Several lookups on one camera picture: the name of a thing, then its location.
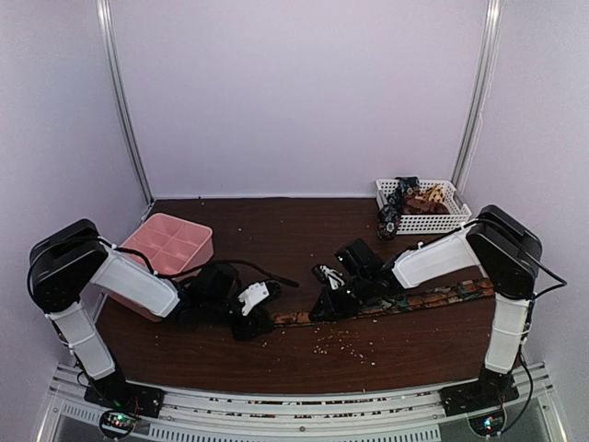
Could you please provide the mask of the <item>brown green patterned tie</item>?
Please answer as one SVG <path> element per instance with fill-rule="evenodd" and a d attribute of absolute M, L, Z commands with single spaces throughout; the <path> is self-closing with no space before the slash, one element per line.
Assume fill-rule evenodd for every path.
<path fill-rule="evenodd" d="M 274 313 L 271 314 L 271 321 L 275 327 L 303 327 L 347 319 L 376 318 L 428 308 L 442 308 L 494 295 L 491 280 L 479 278 L 430 288 L 420 293 L 376 297 L 356 306 L 337 308 L 336 304 L 329 299 L 327 290 L 323 290 L 310 312 Z"/>

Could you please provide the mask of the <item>right arm base board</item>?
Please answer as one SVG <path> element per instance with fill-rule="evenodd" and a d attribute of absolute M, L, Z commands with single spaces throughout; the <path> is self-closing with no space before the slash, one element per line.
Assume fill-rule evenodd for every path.
<path fill-rule="evenodd" d="M 505 404 L 519 398 L 516 386 L 503 390 L 481 381 L 445 387 L 440 398 L 446 417 L 463 416 L 477 436 L 496 436 L 506 426 Z"/>

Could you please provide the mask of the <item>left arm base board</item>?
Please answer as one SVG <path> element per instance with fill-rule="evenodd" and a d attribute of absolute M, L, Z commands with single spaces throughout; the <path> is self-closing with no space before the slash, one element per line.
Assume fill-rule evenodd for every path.
<path fill-rule="evenodd" d="M 157 418 L 163 405 L 162 389 L 128 383 L 128 400 L 107 400 L 92 386 L 87 386 L 84 399 L 105 408 L 98 419 L 98 428 L 111 438 L 127 437 L 145 418 Z"/>

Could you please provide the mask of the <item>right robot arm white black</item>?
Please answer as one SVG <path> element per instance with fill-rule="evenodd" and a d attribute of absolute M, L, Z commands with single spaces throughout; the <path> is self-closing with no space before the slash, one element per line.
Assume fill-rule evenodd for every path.
<path fill-rule="evenodd" d="M 357 316 L 370 301 L 397 305 L 411 289 L 449 273 L 476 267 L 491 282 L 495 312 L 488 350 L 471 396 L 493 405 L 507 391 L 524 338 L 542 254 L 540 239 L 500 207 L 489 204 L 471 222 L 385 261 L 358 238 L 335 256 L 349 275 L 317 265 L 324 285 L 313 322 Z"/>

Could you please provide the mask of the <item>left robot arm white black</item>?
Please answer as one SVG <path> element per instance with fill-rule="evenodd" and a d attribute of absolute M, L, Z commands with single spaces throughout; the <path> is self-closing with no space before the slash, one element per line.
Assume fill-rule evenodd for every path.
<path fill-rule="evenodd" d="M 87 311 L 86 295 L 117 295 L 128 308 L 189 329 L 218 319 L 237 339 L 272 329 L 261 305 L 279 294 L 284 281 L 251 263 L 249 268 L 263 278 L 243 285 L 237 269 L 246 261 L 215 260 L 210 253 L 185 267 L 186 259 L 211 248 L 210 232 L 188 237 L 195 228 L 177 219 L 167 233 L 156 232 L 150 242 L 128 248 L 103 238 L 92 221 L 81 218 L 29 253 L 30 298 L 81 366 L 90 388 L 113 409 L 126 407 L 133 391 Z"/>

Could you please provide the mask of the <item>navy floral tie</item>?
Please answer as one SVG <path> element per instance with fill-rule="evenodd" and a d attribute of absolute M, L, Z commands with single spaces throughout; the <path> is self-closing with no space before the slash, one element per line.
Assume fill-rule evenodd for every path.
<path fill-rule="evenodd" d="M 376 233 L 380 240 L 389 241 L 397 235 L 407 199 L 414 197 L 420 189 L 420 181 L 415 176 L 398 177 L 397 181 L 397 187 L 388 195 L 383 191 L 377 194 L 383 202 L 377 214 Z"/>

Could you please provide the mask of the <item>brown patterned tie in basket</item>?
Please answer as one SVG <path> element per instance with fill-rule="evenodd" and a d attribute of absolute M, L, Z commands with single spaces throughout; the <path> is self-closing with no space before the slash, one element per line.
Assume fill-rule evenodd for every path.
<path fill-rule="evenodd" d="M 445 204 L 428 203 L 417 199 L 417 196 L 404 198 L 403 213 L 405 215 L 448 215 Z"/>

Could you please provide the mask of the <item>yellow patterned tie in basket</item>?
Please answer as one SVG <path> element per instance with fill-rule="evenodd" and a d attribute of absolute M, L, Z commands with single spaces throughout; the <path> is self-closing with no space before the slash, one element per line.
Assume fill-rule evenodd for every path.
<path fill-rule="evenodd" d="M 425 190 L 420 191 L 417 199 L 428 203 L 443 204 L 445 202 L 443 188 L 440 184 L 431 186 Z"/>

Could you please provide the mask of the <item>white perforated plastic basket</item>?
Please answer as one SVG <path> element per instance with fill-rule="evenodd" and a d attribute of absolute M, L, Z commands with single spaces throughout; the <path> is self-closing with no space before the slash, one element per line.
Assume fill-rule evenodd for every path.
<path fill-rule="evenodd" d="M 468 205 L 448 180 L 415 176 L 375 181 L 377 236 L 389 241 L 398 235 L 444 234 L 471 217 Z"/>

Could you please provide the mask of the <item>aluminium front rail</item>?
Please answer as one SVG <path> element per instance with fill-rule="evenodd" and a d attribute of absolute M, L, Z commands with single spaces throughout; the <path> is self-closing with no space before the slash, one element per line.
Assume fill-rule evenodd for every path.
<path fill-rule="evenodd" d="M 439 394 L 457 382 L 418 388 L 320 395 L 262 395 L 161 389 L 158 417 L 142 417 L 122 441 L 571 441 L 548 371 L 530 365 L 534 391 L 501 437 L 472 428 L 488 408 L 450 416 Z M 58 365 L 33 441 L 109 441 L 98 429 L 105 407 L 84 400 L 79 369 Z"/>

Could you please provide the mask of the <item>right aluminium frame post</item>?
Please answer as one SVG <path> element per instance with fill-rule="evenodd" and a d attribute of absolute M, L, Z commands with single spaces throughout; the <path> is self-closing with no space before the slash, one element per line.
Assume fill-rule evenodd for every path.
<path fill-rule="evenodd" d="M 489 0 L 487 2 L 477 72 L 468 107 L 467 119 L 451 178 L 451 181 L 459 192 L 463 192 L 466 189 L 468 174 L 472 166 L 482 128 L 485 101 L 491 90 L 498 52 L 502 10 L 503 1 Z"/>

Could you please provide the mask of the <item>aluminium frame post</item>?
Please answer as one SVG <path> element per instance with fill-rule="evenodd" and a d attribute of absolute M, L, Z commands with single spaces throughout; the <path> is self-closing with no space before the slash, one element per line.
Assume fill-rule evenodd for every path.
<path fill-rule="evenodd" d="M 498 52 L 502 10 L 503 1 L 489 0 L 487 2 L 477 72 L 468 107 L 467 119 L 451 178 L 451 181 L 459 192 L 463 192 L 466 189 L 468 174 L 472 166 L 482 128 L 485 101 L 491 90 Z"/>
<path fill-rule="evenodd" d="M 100 28 L 107 63 L 110 70 L 110 81 L 114 94 L 115 108 L 121 125 L 123 141 L 129 154 L 133 174 L 139 184 L 144 202 L 147 206 L 151 206 L 156 199 L 148 182 L 147 174 L 144 168 L 144 162 L 142 160 L 136 135 L 133 129 L 132 116 L 125 94 L 121 65 L 117 51 L 110 1 L 98 0 L 96 2 L 96 7 L 98 13 L 98 25 Z"/>

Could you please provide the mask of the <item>left aluminium frame post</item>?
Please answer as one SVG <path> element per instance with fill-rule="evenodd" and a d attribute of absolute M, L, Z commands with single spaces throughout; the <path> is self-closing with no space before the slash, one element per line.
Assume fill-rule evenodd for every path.
<path fill-rule="evenodd" d="M 114 94 L 115 108 L 121 125 L 123 141 L 129 154 L 133 174 L 139 184 L 144 202 L 147 206 L 151 206 L 156 199 L 148 182 L 147 174 L 144 168 L 144 162 L 142 160 L 136 135 L 133 129 L 132 116 L 125 94 L 121 65 L 117 51 L 110 1 L 98 0 L 96 2 L 96 7 L 98 13 L 98 25 L 100 28 L 107 63 L 110 70 L 110 81 Z"/>

